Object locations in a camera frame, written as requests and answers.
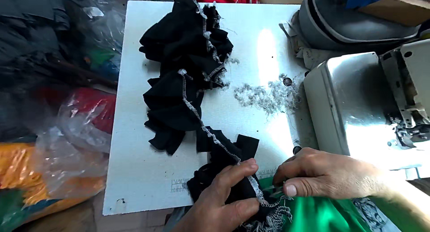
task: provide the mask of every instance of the white table surface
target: white table surface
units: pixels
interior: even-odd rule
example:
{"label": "white table surface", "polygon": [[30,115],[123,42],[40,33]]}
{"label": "white table surface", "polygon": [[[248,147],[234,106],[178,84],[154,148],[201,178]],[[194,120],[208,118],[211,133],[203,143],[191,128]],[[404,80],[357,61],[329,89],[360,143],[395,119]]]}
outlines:
{"label": "white table surface", "polygon": [[[116,99],[114,131],[103,214],[131,213],[191,205],[182,184],[207,163],[207,154],[196,153],[195,132],[187,132],[173,156],[156,152],[148,140],[154,132],[146,128],[147,106],[142,94],[147,80],[159,76],[159,63],[139,52],[143,33],[172,9],[172,2],[129,1],[126,14],[121,72]],[[299,5],[216,4],[221,29],[229,32],[234,48],[231,57],[240,64],[228,64],[227,90],[206,91],[202,120],[236,141],[237,135],[260,140],[255,156],[259,177],[267,177],[287,158],[295,145],[316,148],[307,102],[302,99],[294,114],[267,117],[263,110],[241,107],[234,88],[248,83],[267,85],[278,75],[303,77],[306,69],[294,58],[279,22],[289,20]]]}

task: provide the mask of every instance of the dark fabric pile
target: dark fabric pile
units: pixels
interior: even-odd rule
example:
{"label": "dark fabric pile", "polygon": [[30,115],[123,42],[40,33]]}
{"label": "dark fabric pile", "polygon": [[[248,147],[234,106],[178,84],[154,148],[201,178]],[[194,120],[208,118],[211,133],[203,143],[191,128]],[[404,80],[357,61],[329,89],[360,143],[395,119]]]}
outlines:
{"label": "dark fabric pile", "polygon": [[[205,22],[196,10],[193,0],[175,0],[172,12],[140,39],[143,46],[139,50],[146,58],[161,62],[159,78],[148,80],[151,89],[143,94],[150,109],[145,125],[156,132],[150,143],[170,155],[179,147],[185,131],[202,126],[183,102],[183,79],[178,70],[187,72],[186,97],[201,117],[202,90],[223,86],[219,75],[233,49],[228,33],[219,29],[220,17],[215,7],[203,8]],[[204,29],[210,34],[208,39],[203,35]]]}
{"label": "dark fabric pile", "polygon": [[[239,135],[232,143],[201,120],[204,90],[223,86],[220,75],[233,49],[227,32],[219,29],[219,20],[215,6],[201,9],[195,0],[175,0],[172,12],[140,40],[143,46],[139,50],[146,58],[161,63],[160,76],[148,80],[151,88],[143,94],[150,109],[145,125],[156,133],[149,142],[172,155],[185,132],[195,130],[196,151],[210,152],[210,163],[187,182],[194,201],[226,166],[253,158],[259,142]],[[284,215],[291,219],[289,208],[282,206],[280,199],[261,191],[255,175],[235,185],[226,203],[247,198],[258,198],[260,211],[239,227],[240,231],[278,231]]]}
{"label": "dark fabric pile", "polygon": [[84,36],[74,30],[64,0],[0,0],[1,142],[35,140],[23,123],[28,99],[61,100],[73,87],[92,83],[116,87],[84,69]]}

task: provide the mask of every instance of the black fabric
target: black fabric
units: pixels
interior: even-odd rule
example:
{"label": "black fabric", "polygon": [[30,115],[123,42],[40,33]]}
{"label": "black fabric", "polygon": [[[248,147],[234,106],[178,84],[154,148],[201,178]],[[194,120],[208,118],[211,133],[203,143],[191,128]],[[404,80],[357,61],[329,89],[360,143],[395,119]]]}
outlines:
{"label": "black fabric", "polygon": [[[149,142],[172,155],[185,132],[195,130],[196,151],[210,152],[210,163],[195,171],[187,182],[195,202],[222,169],[253,158],[259,142],[239,135],[232,143],[221,130],[202,128],[201,90],[223,86],[219,76],[233,49],[228,33],[219,29],[220,17],[215,6],[205,6],[202,11],[206,20],[192,0],[175,0],[172,12],[145,32],[139,48],[147,59],[161,63],[159,77],[148,80],[151,88],[143,94],[149,108],[145,125],[156,133]],[[255,174],[252,177],[258,183]],[[250,180],[244,178],[231,188],[226,203],[255,197]],[[275,202],[268,194],[264,199],[271,204]],[[259,226],[256,221],[266,222],[274,208],[260,206],[260,211],[248,221],[251,229]]]}
{"label": "black fabric", "polygon": [[[143,94],[148,111],[145,123],[156,135],[149,142],[158,150],[170,155],[179,147],[184,131],[201,130],[197,116],[183,101],[183,76],[185,69],[187,101],[202,116],[200,105],[204,89],[221,87],[218,75],[223,72],[225,58],[233,49],[227,32],[219,29],[219,15],[215,7],[203,8],[207,15],[206,30],[215,48],[207,46],[203,35],[204,19],[192,0],[175,0],[172,11],[149,28],[140,39],[149,60],[161,62],[159,78],[149,79],[151,88]],[[219,59],[214,59],[214,52]]]}
{"label": "black fabric", "polygon": [[[229,153],[236,155],[241,159],[241,161],[245,161],[255,156],[259,142],[258,139],[239,135],[237,142],[232,143],[224,136],[221,130],[212,130],[209,126],[206,128],[210,133],[215,135],[216,139],[221,142]],[[210,152],[211,158],[210,163],[195,171],[194,177],[187,182],[188,189],[194,202],[197,201],[200,193],[212,183],[212,180],[221,172],[222,169],[229,165],[237,164],[237,161],[229,155],[223,147],[214,143],[213,138],[209,137],[203,130],[197,131],[196,150],[198,152]],[[231,188],[230,196],[226,203],[228,204],[237,200],[255,197],[255,191],[249,180],[244,178],[237,185]]]}

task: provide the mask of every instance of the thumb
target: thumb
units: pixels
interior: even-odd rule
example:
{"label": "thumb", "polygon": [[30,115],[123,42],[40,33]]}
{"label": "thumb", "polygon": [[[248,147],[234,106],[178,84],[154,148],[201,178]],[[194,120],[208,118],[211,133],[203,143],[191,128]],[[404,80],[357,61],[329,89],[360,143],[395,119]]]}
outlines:
{"label": "thumb", "polygon": [[257,198],[239,200],[223,207],[222,219],[225,231],[233,231],[258,212],[260,203]]}
{"label": "thumb", "polygon": [[285,181],[283,192],[289,197],[327,196],[325,183],[317,177],[295,177]]}

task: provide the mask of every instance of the hand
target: hand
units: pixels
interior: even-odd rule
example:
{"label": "hand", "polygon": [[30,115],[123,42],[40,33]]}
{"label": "hand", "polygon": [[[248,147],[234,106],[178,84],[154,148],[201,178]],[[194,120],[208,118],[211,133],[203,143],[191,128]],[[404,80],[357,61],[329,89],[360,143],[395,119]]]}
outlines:
{"label": "hand", "polygon": [[370,163],[306,147],[278,167],[273,184],[285,181],[290,197],[362,198],[384,189],[383,175]]}
{"label": "hand", "polygon": [[231,232],[258,212],[256,198],[225,204],[230,189],[243,178],[256,173],[254,158],[224,168],[199,196],[194,206],[172,232]]}

